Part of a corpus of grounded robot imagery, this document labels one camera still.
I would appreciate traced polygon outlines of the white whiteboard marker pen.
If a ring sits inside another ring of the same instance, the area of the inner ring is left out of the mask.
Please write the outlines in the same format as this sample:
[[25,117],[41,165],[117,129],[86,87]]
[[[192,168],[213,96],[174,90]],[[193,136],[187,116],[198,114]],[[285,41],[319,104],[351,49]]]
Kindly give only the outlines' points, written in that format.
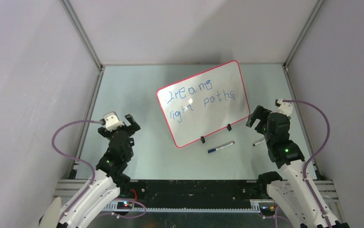
[[231,145],[234,145],[234,144],[235,144],[234,141],[230,141],[230,142],[224,143],[222,145],[219,145],[217,147],[214,147],[214,148],[209,149],[208,150],[208,154],[213,153],[213,152],[218,151],[218,150],[221,150],[221,149],[223,149],[225,147],[228,147],[228,146],[231,146]]

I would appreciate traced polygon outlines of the pink-framed whiteboard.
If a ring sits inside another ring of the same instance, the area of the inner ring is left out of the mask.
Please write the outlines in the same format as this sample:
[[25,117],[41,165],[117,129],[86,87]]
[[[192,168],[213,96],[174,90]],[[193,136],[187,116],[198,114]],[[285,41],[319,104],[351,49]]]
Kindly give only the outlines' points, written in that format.
[[250,114],[236,60],[160,88],[156,96],[177,148],[200,141]]

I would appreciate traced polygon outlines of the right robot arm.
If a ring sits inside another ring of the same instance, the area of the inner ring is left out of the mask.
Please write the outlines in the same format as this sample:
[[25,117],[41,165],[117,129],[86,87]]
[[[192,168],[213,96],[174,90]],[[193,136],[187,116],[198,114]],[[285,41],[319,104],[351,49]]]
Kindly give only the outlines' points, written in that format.
[[309,163],[300,147],[290,139],[290,115],[293,106],[277,101],[277,110],[271,111],[258,105],[246,123],[264,136],[272,163],[285,174],[283,179],[276,171],[258,176],[257,193],[264,199],[272,198],[277,206],[273,218],[278,219],[281,209],[293,228],[347,228],[323,199],[314,180],[310,178]]

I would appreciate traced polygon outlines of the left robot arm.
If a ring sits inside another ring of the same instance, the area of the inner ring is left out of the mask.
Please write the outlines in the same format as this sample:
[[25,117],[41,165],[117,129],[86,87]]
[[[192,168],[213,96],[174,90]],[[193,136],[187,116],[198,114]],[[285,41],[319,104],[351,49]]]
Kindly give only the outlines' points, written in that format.
[[110,112],[103,119],[95,121],[101,125],[98,133],[109,140],[108,148],[96,166],[65,154],[55,144],[58,133],[76,124],[75,121],[63,125],[54,133],[51,139],[53,149],[66,158],[87,165],[92,175],[67,203],[62,204],[61,197],[55,198],[41,217],[38,227],[86,228],[112,200],[130,194],[130,177],[124,171],[134,155],[132,136],[141,127],[131,114],[125,118],[129,125],[121,121],[116,112]]

